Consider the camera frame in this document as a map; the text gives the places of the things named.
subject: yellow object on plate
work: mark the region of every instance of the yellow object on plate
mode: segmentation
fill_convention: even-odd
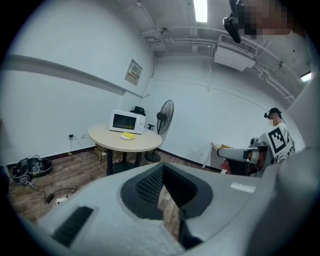
[[[130,132],[124,132],[123,136],[125,136],[125,137],[127,137],[129,139],[134,139],[135,138],[135,135],[133,133],[130,133]]]

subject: qr code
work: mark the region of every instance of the qr code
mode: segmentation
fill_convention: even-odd
[[[268,135],[271,140],[271,144],[275,154],[277,154],[280,150],[282,150],[286,146],[285,139],[279,127],[269,132]]]

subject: black table base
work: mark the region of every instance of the black table base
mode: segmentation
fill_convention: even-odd
[[[140,166],[142,152],[136,153],[135,163],[127,162],[127,152],[123,152],[122,162],[113,164],[113,151],[107,150],[107,175],[118,174]]]

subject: standing fan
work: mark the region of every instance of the standing fan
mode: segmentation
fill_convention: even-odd
[[[172,100],[168,100],[163,104],[160,112],[156,114],[156,130],[159,135],[164,134],[168,130],[172,117],[174,115],[174,110],[174,103],[172,102]],[[155,149],[153,150],[153,152],[146,152],[144,154],[144,158],[150,162],[159,162],[161,159],[160,155],[155,153]]]

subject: wooden floor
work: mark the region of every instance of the wooden floor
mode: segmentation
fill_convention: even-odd
[[[160,163],[177,163],[200,169],[200,167],[197,165],[185,162],[165,153],[158,152],[158,154],[161,156]],[[35,183],[36,185],[41,186],[44,189],[44,192],[35,191],[31,187],[20,186],[14,181],[10,181],[8,197],[16,212],[23,215],[30,221],[37,223],[38,219],[44,216],[53,207],[57,206],[56,199],[65,198],[69,192],[73,191],[72,189],[66,190],[65,188],[81,189],[90,182],[104,177],[105,174],[98,166],[99,160],[90,154],[86,154],[85,156],[86,161],[80,161],[78,158],[71,155],[53,160],[52,171],[45,176],[39,177]],[[121,158],[121,152],[113,152],[114,161]],[[135,158],[136,154],[127,154],[128,162],[134,163]],[[141,166],[147,164],[152,163],[148,162],[142,156]],[[100,166],[102,169],[106,170],[107,161],[101,161]],[[50,202],[50,204],[45,204],[44,197],[59,189],[65,190],[55,193],[54,199]],[[160,193],[158,208],[163,211],[163,222],[165,227],[175,238],[177,238],[179,236],[179,210],[165,187],[163,187]]]

